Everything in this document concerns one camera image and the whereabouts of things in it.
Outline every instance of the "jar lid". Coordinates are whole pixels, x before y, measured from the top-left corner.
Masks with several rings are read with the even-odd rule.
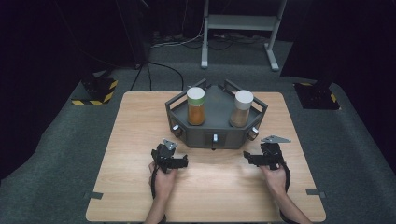
[[[191,87],[187,91],[187,101],[190,105],[201,105],[204,103],[205,91],[199,87]]]
[[[253,102],[253,93],[250,91],[238,91],[235,95],[235,106],[241,110],[247,110]]]

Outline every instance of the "white metal frame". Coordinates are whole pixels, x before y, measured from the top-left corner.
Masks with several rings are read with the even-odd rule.
[[[232,30],[259,30],[272,31],[269,43],[264,44],[268,59],[273,71],[278,71],[273,46],[276,40],[277,30],[282,21],[283,11],[287,0],[281,0],[276,16],[236,16],[236,15],[210,15],[209,0],[205,0],[205,19],[204,19],[204,42],[202,45],[201,67],[207,68],[207,33],[209,29],[232,29]]]

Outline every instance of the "gray container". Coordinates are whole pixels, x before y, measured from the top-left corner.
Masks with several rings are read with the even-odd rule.
[[[187,91],[183,91],[165,103],[169,128],[175,137],[188,147],[212,149],[238,149],[247,139],[253,141],[257,137],[267,104],[254,97],[247,125],[235,128],[230,124],[235,97],[233,91],[240,91],[241,88],[228,79],[224,81],[224,86],[206,85],[205,79],[193,86],[201,87],[205,91],[205,122],[200,126],[187,122]],[[183,97],[184,101],[173,105]]]

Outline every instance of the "wooden tabletop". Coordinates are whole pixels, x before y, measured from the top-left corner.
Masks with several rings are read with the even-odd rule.
[[[188,148],[169,130],[164,103],[174,91],[126,92],[120,104],[86,218],[89,221],[145,220],[152,203],[149,187],[151,150],[163,138],[177,142],[175,158],[188,155],[189,166],[179,169],[166,216],[170,222],[280,221],[278,208],[265,186],[259,168],[248,164],[243,151],[262,154],[260,139],[269,135],[288,138],[280,144],[291,171],[289,196],[312,220],[326,218],[283,96],[253,92],[268,104],[259,136],[240,149]]]

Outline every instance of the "glass jar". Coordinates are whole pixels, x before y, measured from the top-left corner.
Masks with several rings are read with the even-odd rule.
[[[235,95],[233,113],[230,117],[230,124],[235,128],[242,128],[247,125],[248,114],[253,94],[250,91],[238,91]]]
[[[187,91],[189,104],[187,120],[190,125],[201,125],[205,121],[205,91],[199,87],[192,87]]]

